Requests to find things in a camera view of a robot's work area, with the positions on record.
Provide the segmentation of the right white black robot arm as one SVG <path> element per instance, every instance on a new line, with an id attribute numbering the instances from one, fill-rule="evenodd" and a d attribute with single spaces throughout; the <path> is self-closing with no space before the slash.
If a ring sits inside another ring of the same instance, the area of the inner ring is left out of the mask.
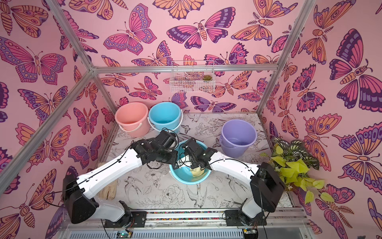
<path id="1" fill-rule="evenodd" d="M 233 219 L 245 226 L 266 225 L 265 213 L 275 212 L 286 187 L 270 164 L 249 164 L 214 148 L 204 149 L 194 138 L 182 143 L 180 148 L 184 150 L 181 166 L 222 172 L 248 185 L 252 197 L 242 203 Z"/>

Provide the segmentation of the blue bucket white handle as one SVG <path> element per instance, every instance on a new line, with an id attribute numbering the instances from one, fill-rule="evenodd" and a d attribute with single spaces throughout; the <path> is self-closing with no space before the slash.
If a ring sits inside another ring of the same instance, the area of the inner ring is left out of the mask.
<path id="1" fill-rule="evenodd" d="M 172 102 L 162 102 L 154 105 L 148 113 L 147 121 L 157 132 L 170 129 L 178 133 L 183 121 L 181 108 Z"/>

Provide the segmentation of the pink plastic bucket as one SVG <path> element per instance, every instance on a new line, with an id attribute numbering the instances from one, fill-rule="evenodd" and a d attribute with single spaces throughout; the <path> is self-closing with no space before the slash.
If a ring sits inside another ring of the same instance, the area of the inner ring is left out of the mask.
<path id="1" fill-rule="evenodd" d="M 128 103 L 115 113 L 115 120 L 120 129 L 131 137 L 143 137 L 148 134 L 148 107 L 141 102 Z"/>

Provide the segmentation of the yellow microfiber cloth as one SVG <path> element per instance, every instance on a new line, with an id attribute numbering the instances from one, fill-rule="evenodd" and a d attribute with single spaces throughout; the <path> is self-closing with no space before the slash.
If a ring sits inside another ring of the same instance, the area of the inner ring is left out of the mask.
<path id="1" fill-rule="evenodd" d="M 205 170 L 201 169 L 200 167 L 197 167 L 194 169 L 190 169 L 190 172 L 191 172 L 193 177 L 200 177 L 204 174 Z"/>

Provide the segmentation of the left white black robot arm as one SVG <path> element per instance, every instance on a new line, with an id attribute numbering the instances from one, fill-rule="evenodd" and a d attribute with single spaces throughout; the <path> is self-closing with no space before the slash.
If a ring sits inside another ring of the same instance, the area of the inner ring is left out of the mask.
<path id="1" fill-rule="evenodd" d="M 67 175 L 62 197 L 70 222 L 79 224 L 91 219 L 105 221 L 113 227 L 131 226 L 133 216 L 125 202 L 108 202 L 97 194 L 127 172 L 149 162 L 175 164 L 178 142 L 176 133 L 165 128 L 154 138 L 132 143 L 121 155 L 89 173 L 78 177 Z"/>

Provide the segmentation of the purple plastic bucket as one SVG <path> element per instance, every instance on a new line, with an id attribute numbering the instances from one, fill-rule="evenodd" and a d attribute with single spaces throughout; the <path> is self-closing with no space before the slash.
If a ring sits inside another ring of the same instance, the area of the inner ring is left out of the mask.
<path id="1" fill-rule="evenodd" d="M 222 126 L 219 142 L 225 155 L 238 158 L 255 143 L 257 136 L 256 129 L 250 123 L 232 119 Z"/>

